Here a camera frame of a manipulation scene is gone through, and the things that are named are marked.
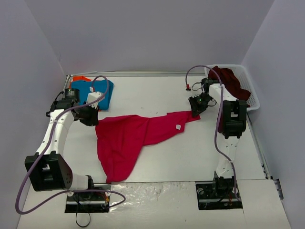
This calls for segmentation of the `magenta t shirt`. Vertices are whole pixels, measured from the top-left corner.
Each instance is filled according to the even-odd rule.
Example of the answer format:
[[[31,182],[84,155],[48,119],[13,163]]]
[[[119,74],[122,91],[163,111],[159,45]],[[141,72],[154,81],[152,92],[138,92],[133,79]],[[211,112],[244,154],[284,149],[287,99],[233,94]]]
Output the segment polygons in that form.
[[[183,133],[187,123],[200,119],[191,111],[178,111],[158,117],[134,114],[100,120],[95,127],[97,156],[106,183],[126,180],[144,146],[156,145]]]

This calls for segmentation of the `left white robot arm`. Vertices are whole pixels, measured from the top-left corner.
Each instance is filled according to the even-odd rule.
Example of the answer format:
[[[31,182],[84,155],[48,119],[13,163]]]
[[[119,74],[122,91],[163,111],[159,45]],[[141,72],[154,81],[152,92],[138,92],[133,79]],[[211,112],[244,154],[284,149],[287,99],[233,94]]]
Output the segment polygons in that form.
[[[63,152],[73,122],[98,125],[98,103],[104,94],[91,91],[82,104],[78,89],[65,89],[62,94],[63,98],[55,100],[46,113],[50,119],[46,134],[36,153],[26,157],[25,167],[35,191],[79,190],[80,196],[91,199],[96,194],[92,177],[74,173]]]

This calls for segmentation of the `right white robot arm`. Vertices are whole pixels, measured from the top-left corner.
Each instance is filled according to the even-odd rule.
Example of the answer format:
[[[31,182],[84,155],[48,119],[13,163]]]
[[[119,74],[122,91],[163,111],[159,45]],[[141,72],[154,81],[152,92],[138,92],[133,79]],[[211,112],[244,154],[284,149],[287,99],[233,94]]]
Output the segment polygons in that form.
[[[219,105],[214,146],[220,157],[211,185],[212,193],[222,197],[232,191],[238,197],[234,160],[240,138],[246,130],[247,103],[231,95],[218,80],[204,78],[201,80],[201,87],[201,94],[188,98],[192,117],[203,113],[211,101]]]

